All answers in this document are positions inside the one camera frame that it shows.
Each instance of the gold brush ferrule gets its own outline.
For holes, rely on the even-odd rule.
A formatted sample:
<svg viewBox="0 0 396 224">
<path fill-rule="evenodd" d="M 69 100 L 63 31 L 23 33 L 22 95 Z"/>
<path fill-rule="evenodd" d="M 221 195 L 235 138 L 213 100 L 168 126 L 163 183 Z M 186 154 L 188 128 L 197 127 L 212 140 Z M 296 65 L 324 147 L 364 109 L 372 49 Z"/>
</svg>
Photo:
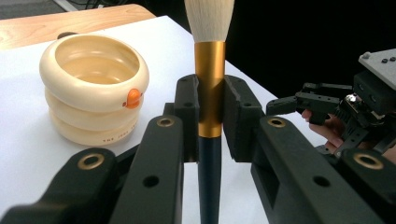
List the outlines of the gold brush ferrule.
<svg viewBox="0 0 396 224">
<path fill-rule="evenodd" d="M 225 42 L 195 43 L 195 74 L 198 76 L 200 115 L 198 134 L 221 136 Z"/>
</svg>

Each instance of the robotic mechanism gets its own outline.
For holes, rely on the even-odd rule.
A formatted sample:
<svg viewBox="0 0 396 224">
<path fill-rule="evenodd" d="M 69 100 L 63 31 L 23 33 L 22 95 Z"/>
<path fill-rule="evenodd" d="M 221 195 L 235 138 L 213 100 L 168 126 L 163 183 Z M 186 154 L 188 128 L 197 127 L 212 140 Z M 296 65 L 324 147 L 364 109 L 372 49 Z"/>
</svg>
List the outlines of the robotic mechanism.
<svg viewBox="0 0 396 224">
<path fill-rule="evenodd" d="M 270 223 L 396 223 L 396 165 L 382 154 L 396 142 L 396 49 L 365 53 L 353 87 L 306 83 L 262 106 L 247 83 L 224 80 L 223 130 L 236 162 L 251 173 Z M 74 155 L 33 204 L 12 207 L 1 223 L 181 223 L 184 162 L 198 162 L 198 79 L 177 83 L 174 103 L 152 119 L 139 146 Z M 334 114 L 346 125 L 335 154 L 314 148 L 288 120 Z M 372 149 L 357 149 L 375 141 Z"/>
</svg>

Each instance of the black background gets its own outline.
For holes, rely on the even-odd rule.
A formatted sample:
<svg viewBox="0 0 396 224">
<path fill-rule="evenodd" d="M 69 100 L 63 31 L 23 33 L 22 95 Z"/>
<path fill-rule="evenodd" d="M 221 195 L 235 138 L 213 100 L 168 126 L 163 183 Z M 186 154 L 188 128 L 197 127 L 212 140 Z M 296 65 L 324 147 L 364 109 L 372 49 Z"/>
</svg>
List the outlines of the black background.
<svg viewBox="0 0 396 224">
<path fill-rule="evenodd" d="M 395 2 L 235 0 L 226 59 L 279 98 L 305 82 L 353 85 L 364 52 L 396 48 Z M 183 0 L 141 4 L 190 30 Z"/>
</svg>

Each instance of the calligraphy brush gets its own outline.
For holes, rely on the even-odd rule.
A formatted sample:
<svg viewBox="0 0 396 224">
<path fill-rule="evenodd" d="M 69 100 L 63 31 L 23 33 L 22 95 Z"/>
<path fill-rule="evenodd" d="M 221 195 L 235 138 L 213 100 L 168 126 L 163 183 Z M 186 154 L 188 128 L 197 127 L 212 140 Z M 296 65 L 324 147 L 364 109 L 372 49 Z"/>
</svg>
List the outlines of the calligraphy brush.
<svg viewBox="0 0 396 224">
<path fill-rule="evenodd" d="M 199 80 L 201 223 L 218 223 L 225 39 L 233 15 L 233 0 L 185 0 L 184 3 L 194 39 L 195 74 Z"/>
</svg>

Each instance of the person's hand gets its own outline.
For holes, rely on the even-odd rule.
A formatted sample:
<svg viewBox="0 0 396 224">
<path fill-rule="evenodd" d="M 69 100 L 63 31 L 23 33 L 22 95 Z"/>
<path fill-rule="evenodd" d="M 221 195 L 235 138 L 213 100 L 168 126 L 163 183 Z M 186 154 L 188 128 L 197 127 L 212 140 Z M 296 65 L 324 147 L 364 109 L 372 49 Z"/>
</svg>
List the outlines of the person's hand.
<svg viewBox="0 0 396 224">
<path fill-rule="evenodd" d="M 311 116 L 312 111 L 310 110 L 305 110 L 302 113 L 302 117 L 306 122 L 309 122 Z M 323 125 L 309 123 L 309 128 L 326 138 L 327 142 L 324 146 L 329 149 L 331 153 L 334 153 L 334 151 L 344 143 L 341 134 L 344 132 L 345 126 L 336 116 L 331 114 L 329 116 L 330 118 L 326 119 Z"/>
<path fill-rule="evenodd" d="M 309 122 L 311 116 L 312 111 L 310 110 L 306 109 L 302 113 L 303 119 L 305 119 L 307 122 Z M 329 114 L 329 118 L 325 120 L 323 125 L 309 123 L 309 128 L 327 139 L 327 142 L 324 146 L 329 149 L 331 153 L 334 153 L 334 151 L 344 143 L 341 135 L 345 130 L 345 125 L 335 115 Z M 359 145 L 359 148 L 365 149 L 372 146 L 373 145 L 371 145 L 370 143 L 361 143 Z M 396 164 L 396 146 L 388 149 L 383 154 L 383 156 Z"/>
</svg>

